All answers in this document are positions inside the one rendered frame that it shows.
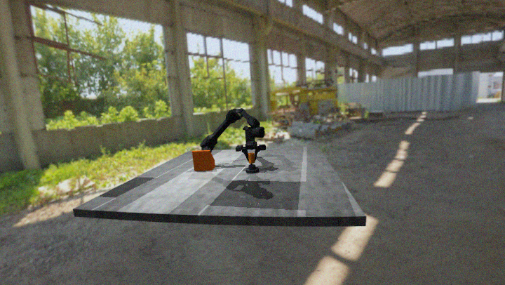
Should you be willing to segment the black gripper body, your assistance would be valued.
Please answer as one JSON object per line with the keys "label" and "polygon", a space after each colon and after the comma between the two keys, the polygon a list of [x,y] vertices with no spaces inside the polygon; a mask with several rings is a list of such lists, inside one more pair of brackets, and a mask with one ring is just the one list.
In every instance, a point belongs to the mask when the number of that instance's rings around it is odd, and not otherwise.
{"label": "black gripper body", "polygon": [[[253,141],[253,139],[255,139],[254,137],[252,138],[245,138],[245,141]],[[257,147],[254,147],[255,151],[260,151],[260,150],[266,150],[266,145],[259,145]],[[246,148],[243,147],[242,145],[238,145],[236,147],[236,152],[240,152],[242,150],[242,152],[245,152],[246,151]]]}

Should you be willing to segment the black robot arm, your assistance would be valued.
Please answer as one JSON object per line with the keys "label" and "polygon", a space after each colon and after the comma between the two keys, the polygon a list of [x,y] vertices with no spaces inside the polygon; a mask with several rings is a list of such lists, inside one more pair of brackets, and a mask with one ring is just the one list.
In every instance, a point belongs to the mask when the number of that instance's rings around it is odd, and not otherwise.
{"label": "black robot arm", "polygon": [[[240,113],[241,115],[239,115]],[[215,132],[211,135],[208,135],[201,142],[200,147],[202,150],[210,150],[212,152],[214,146],[217,144],[217,139],[219,136],[225,131],[225,129],[235,121],[244,117],[248,124],[251,127],[244,126],[243,130],[245,130],[246,138],[263,138],[264,137],[264,127],[260,127],[260,122],[256,120],[256,118],[250,116],[243,108],[241,109],[232,109],[229,110],[226,119],[220,124],[220,126],[215,130]],[[257,141],[253,139],[253,141],[247,141],[245,144],[245,148],[247,150],[253,150],[254,147],[257,147]]]}

